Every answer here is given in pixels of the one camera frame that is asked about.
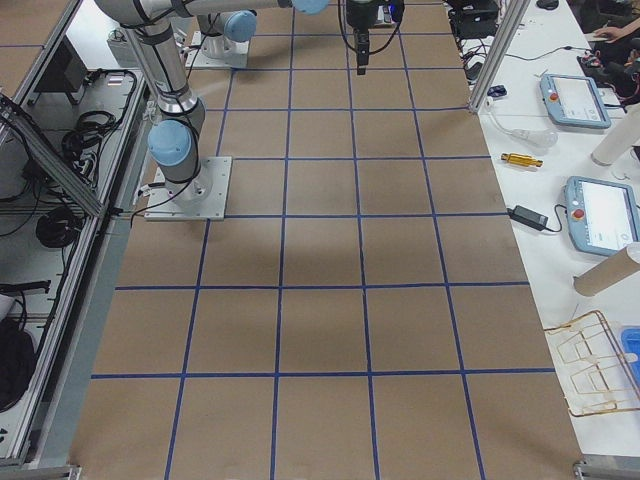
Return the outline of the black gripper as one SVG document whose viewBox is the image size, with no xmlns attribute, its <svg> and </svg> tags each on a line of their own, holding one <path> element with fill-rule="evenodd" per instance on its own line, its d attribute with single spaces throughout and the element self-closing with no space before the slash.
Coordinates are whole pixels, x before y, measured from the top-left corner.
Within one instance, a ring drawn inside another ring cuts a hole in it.
<svg viewBox="0 0 640 480">
<path fill-rule="evenodd" d="M 402 0 L 346 1 L 346 20 L 352 27 L 356 50 L 356 73 L 364 76 L 369 65 L 371 28 L 400 24 L 404 16 Z"/>
</svg>

